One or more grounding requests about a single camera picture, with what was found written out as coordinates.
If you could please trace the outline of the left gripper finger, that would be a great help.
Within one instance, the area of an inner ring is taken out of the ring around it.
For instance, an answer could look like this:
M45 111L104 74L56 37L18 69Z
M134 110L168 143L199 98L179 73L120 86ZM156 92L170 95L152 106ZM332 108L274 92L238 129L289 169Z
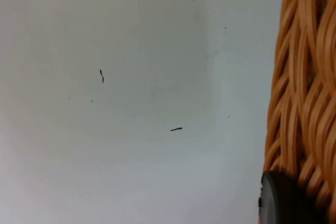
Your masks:
M282 172L264 172L258 199L259 223L319 223L296 183Z

